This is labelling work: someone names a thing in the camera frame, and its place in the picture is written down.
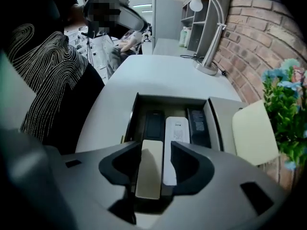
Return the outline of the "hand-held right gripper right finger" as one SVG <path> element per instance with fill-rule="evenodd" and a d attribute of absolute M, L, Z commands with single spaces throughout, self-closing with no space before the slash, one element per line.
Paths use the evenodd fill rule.
<path fill-rule="evenodd" d="M 184 143 L 171 142 L 171 164 L 176 173 L 173 196 L 195 195 L 213 178 L 214 164 L 205 156 L 209 148 Z"/>

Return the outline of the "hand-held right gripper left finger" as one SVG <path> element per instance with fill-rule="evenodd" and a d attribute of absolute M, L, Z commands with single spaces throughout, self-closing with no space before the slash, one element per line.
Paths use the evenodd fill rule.
<path fill-rule="evenodd" d="M 123 148 L 104 157 L 100 173 L 113 185 L 130 186 L 141 162 L 140 143 L 124 143 Z"/>

